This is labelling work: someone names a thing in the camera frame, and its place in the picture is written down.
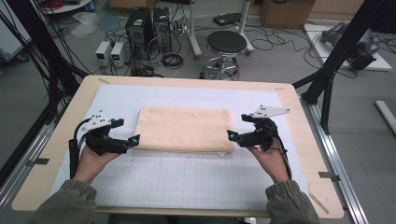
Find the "stool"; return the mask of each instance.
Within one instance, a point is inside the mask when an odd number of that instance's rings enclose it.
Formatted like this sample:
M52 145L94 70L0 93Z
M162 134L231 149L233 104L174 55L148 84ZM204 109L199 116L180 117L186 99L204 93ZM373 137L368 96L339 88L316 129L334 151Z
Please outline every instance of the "stool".
M205 64L205 74L213 79L236 80L239 66L235 56L242 54L247 47L246 39L236 32L216 31L207 37L206 46L218 57Z

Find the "metal rail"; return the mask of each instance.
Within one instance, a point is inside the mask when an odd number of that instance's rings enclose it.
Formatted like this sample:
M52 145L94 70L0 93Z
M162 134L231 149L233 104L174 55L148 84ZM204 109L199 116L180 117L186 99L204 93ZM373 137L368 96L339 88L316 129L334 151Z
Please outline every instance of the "metal rail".
M21 184L26 179L32 169L32 162L35 162L35 159L38 157L44 146L49 141L55 129L55 126L55 121L53 121L51 124L44 125L41 128L33 143L29 146L26 153L23 155L12 173L9 175L3 187L0 188L0 213L8 205L9 201L16 195L16 192L20 189Z
M352 184L349 181L347 176L347 172L344 168L343 163L341 162L340 156L338 155L337 149L335 148L334 142L332 141L332 137L327 135L320 125L320 109L317 105L308 104L309 110L317 127L320 139L322 141L322 145L325 149L327 159L332 166L332 171L335 175L338 175L339 181L338 184L340 190L343 193L344 199L346 201L346 205L348 211L354 221L357 224L367 224L369 223L364 211L361 207L361 203L359 202L358 196L355 193L355 190L352 187Z

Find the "human hand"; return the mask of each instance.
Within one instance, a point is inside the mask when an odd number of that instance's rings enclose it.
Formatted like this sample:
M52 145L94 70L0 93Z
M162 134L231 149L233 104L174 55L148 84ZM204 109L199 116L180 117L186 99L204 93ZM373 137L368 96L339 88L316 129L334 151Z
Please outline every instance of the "human hand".
M274 183L289 180L286 165L278 147L276 141L273 141L267 151L261 151L260 147L247 148L259 161L264 171L271 176Z
M105 166L116 159L120 154L108 153L99 156L96 152L92 151L88 146L82 149L81 156L78 163L78 168L73 179L79 180L86 184L91 184Z

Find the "wooden table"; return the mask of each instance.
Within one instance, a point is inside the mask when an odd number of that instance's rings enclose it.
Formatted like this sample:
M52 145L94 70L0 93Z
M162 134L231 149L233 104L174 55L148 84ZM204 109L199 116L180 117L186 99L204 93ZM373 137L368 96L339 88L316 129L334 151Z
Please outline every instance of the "wooden table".
M68 150L68 140L73 136L76 126L84 119L97 90L101 85L136 85L158 87L194 87L204 89L233 89L253 91L275 91L282 106L292 113L285 115L290 134L296 148L304 176L308 184L312 204L322 218L340 218L344 211L329 178L320 178L318 172L327 172L320 155L317 142L312 134L303 108L295 89L290 84L261 83L241 81L216 81L200 79L177 79L155 77L105 77L89 76L84 79L73 101L65 111L52 137L43 149L40 158L48 158L47 165L35 165L27 176L20 192L13 201L15 210L32 211L49 196L50 189L57 175L64 153ZM163 214L163 215L202 215L215 216L217 211L180 210L180 209L147 209L99 207L97 212L124 214ZM249 211L232 211L235 217L269 217L269 214L249 213Z

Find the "gray sleeve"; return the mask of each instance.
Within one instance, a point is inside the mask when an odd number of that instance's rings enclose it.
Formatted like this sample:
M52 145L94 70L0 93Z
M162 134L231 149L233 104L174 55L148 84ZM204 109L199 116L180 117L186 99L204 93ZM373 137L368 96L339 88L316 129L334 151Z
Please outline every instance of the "gray sleeve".
M276 183L265 190L271 223L320 223L308 196L294 180Z
M96 189L77 180L66 180L56 193L44 201L27 221L38 223L92 223L96 210Z

